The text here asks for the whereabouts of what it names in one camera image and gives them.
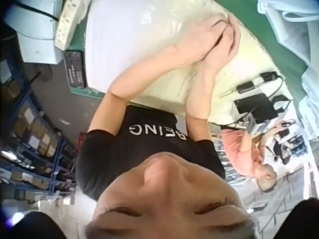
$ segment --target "closed eye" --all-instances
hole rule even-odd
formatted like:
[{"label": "closed eye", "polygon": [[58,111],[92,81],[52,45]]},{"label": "closed eye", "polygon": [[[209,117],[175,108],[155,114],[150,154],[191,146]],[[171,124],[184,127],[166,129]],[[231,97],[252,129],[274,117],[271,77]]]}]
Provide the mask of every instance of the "closed eye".
[{"label": "closed eye", "polygon": [[194,213],[196,215],[203,215],[203,214],[206,214],[206,213],[209,213],[211,211],[214,211],[215,209],[220,208],[220,207],[225,206],[225,205],[227,205],[227,201],[226,200],[225,201],[215,202],[215,203],[210,203],[210,204],[205,205],[204,207],[202,207],[198,211],[195,211]]},{"label": "closed eye", "polygon": [[135,217],[135,218],[138,218],[138,217],[142,216],[141,213],[139,213],[137,211],[134,211],[134,210],[132,210],[130,208],[125,208],[125,207],[112,208],[112,209],[109,209],[107,212],[108,213],[117,212],[117,213],[125,214],[125,215],[130,216],[130,217]]}]

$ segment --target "black t-shirt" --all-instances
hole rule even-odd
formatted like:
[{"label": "black t-shirt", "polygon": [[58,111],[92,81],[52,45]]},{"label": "black t-shirt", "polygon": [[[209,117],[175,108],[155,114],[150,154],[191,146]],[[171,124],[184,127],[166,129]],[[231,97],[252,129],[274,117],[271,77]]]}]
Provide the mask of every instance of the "black t-shirt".
[{"label": "black t-shirt", "polygon": [[76,162],[76,180],[83,193],[98,200],[119,175],[159,152],[179,155],[224,179],[213,142],[194,142],[176,123],[173,114],[129,106],[116,136],[103,130],[89,132]]}]

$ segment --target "eyebrow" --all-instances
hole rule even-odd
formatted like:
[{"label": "eyebrow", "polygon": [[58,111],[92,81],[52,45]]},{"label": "eyebrow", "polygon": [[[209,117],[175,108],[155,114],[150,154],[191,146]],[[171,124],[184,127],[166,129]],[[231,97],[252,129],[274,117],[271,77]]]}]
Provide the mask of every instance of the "eyebrow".
[{"label": "eyebrow", "polygon": [[[249,217],[247,220],[240,223],[228,226],[208,226],[205,227],[209,233],[223,233],[227,234],[228,238],[238,239],[255,239],[258,238],[256,231],[256,224],[254,220]],[[130,238],[134,236],[132,229],[102,229],[92,225],[87,225],[85,228],[85,235],[87,239],[100,239],[100,238]]]},{"label": "eyebrow", "polygon": [[209,226],[206,229],[211,232],[218,232],[225,234],[225,238],[238,238],[238,239],[256,239],[258,238],[258,232],[256,223],[249,217],[247,220],[240,223],[228,225],[228,226]]},{"label": "eyebrow", "polygon": [[132,229],[102,229],[93,225],[87,225],[85,227],[85,236],[87,239],[123,239],[130,238],[133,235],[134,230]]}]

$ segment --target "woman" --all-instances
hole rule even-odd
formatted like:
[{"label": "woman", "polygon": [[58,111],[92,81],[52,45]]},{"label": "woman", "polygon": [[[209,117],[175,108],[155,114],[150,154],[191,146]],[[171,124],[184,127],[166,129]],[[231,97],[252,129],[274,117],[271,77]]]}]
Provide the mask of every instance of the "woman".
[{"label": "woman", "polygon": [[[80,188],[97,200],[87,238],[253,237],[252,219],[223,180],[207,122],[215,76],[239,41],[235,17],[211,17],[111,84],[76,165]],[[173,114],[127,106],[163,74],[198,61],[186,103],[188,136]]]},{"label": "woman", "polygon": [[221,136],[226,155],[234,169],[243,176],[252,176],[258,187],[264,192],[270,192],[277,183],[277,174],[269,164],[263,164],[266,142],[278,132],[285,130],[280,124],[265,134],[250,135],[247,130],[222,127]]}]

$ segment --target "white cloth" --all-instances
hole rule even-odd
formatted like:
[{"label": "white cloth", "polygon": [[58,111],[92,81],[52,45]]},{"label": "white cloth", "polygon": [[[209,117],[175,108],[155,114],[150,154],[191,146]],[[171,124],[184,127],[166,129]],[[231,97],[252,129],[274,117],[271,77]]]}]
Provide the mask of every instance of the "white cloth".
[{"label": "white cloth", "polygon": [[[210,0],[95,0],[86,29],[85,64],[88,86],[106,92],[111,82],[133,62],[176,43],[187,25],[226,10]],[[239,53],[217,76],[209,121],[232,123],[231,106],[239,95],[218,96],[260,73],[277,71],[259,41],[241,25]],[[184,104],[197,68],[172,71],[158,79],[133,102],[175,114],[184,114]],[[262,88],[270,95],[280,82]],[[258,90],[248,95],[259,93]],[[284,84],[278,94],[292,98]]]}]

